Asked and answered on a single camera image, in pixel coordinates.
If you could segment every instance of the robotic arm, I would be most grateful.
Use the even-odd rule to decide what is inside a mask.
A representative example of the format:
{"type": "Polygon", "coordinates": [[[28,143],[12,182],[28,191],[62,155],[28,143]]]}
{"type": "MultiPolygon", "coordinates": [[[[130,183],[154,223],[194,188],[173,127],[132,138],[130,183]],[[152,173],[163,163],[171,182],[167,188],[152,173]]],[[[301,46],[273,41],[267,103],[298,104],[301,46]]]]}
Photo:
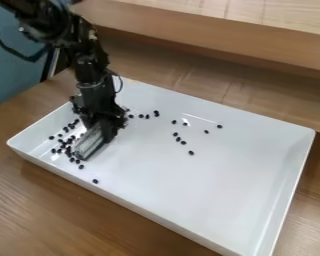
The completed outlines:
{"type": "Polygon", "coordinates": [[[69,12],[61,2],[0,0],[0,6],[15,14],[20,22],[19,30],[27,38],[45,43],[36,54],[24,56],[0,40],[0,45],[8,52],[31,62],[40,59],[51,47],[73,52],[80,93],[70,100],[73,111],[80,115],[87,128],[86,134],[76,143],[75,152],[78,158],[87,160],[109,143],[126,122],[125,111],[115,103],[113,75],[116,74],[107,69],[108,55],[98,41],[96,30],[85,19],[69,12]]]}

